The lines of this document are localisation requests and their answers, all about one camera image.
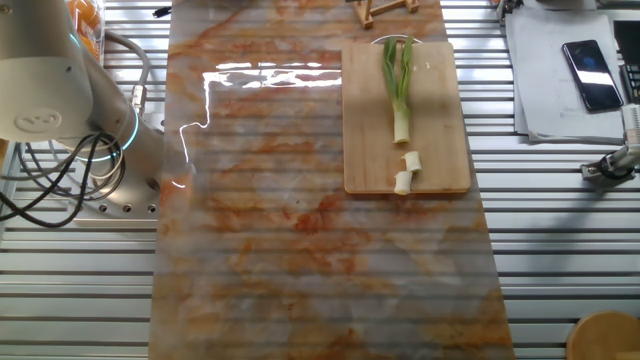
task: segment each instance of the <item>white onion stalk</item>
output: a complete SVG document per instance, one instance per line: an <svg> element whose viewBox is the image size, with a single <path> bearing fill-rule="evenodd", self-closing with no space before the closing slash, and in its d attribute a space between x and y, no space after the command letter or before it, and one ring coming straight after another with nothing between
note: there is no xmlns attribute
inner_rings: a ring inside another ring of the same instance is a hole
<svg viewBox="0 0 640 360"><path fill-rule="evenodd" d="M410 151L404 154L402 158L407 163L407 171L422 171L422 165L420 164L420 154L417 151Z"/></svg>
<svg viewBox="0 0 640 360"><path fill-rule="evenodd" d="M411 171L400 171L396 174L396 188L393 189L393 192L398 195L411 193L411 178L413 178Z"/></svg>
<svg viewBox="0 0 640 360"><path fill-rule="evenodd" d="M393 142L396 144L409 142L409 118L411 111L403 102L394 102L393 105Z"/></svg>

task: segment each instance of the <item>marble-patterned surface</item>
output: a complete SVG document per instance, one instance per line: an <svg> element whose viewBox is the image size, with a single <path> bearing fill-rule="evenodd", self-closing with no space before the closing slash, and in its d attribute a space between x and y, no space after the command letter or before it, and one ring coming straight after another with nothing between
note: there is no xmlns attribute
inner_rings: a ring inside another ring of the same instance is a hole
<svg viewBox="0 0 640 360"><path fill-rule="evenodd" d="M341 0L174 1L150 359L514 357L475 175L343 190L341 47L445 39L420 1L370 31Z"/></svg>

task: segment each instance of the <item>paper stack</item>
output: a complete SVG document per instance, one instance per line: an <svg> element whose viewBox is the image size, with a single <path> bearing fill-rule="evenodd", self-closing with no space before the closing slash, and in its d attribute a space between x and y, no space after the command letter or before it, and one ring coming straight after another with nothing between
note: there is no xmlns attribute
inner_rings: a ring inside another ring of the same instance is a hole
<svg viewBox="0 0 640 360"><path fill-rule="evenodd" d="M609 19L595 11L547 11L529 3L535 2L506 17L516 132L531 141L622 143L619 109L587 111L562 51L567 42L596 40L622 92Z"/></svg>

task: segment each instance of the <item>phone screen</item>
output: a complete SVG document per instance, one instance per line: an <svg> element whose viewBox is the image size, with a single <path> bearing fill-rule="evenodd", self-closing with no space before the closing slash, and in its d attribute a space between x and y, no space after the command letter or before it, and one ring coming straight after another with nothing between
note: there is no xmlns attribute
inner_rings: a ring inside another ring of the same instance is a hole
<svg viewBox="0 0 640 360"><path fill-rule="evenodd" d="M622 98L597 41L566 43L562 48L587 109L594 111L622 106Z"/></svg>

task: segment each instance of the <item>metal slat table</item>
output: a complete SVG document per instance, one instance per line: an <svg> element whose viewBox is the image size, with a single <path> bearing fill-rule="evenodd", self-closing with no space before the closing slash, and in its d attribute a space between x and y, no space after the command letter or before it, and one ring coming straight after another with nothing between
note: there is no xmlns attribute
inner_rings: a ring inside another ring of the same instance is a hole
<svg viewBox="0 0 640 360"><path fill-rule="evenodd" d="M169 18L156 20L151 12L168 5L107 2L107 27L149 52L145 120L158 127ZM513 73L495 11L486 0L442 0L442 8L516 355L563 358L580 317L599 310L640 316L640 180L595 192L578 166L617 147L531 145L517 135ZM125 93L142 68L135 54L112 44L105 67ZM20 185L14 199L26 203L37 194ZM65 201L49 199L38 215L59 218L66 208ZM73 223L44 232L20 219L6 224L0 359L147 357L155 223L129 216L131 222L108 229Z"/></svg>

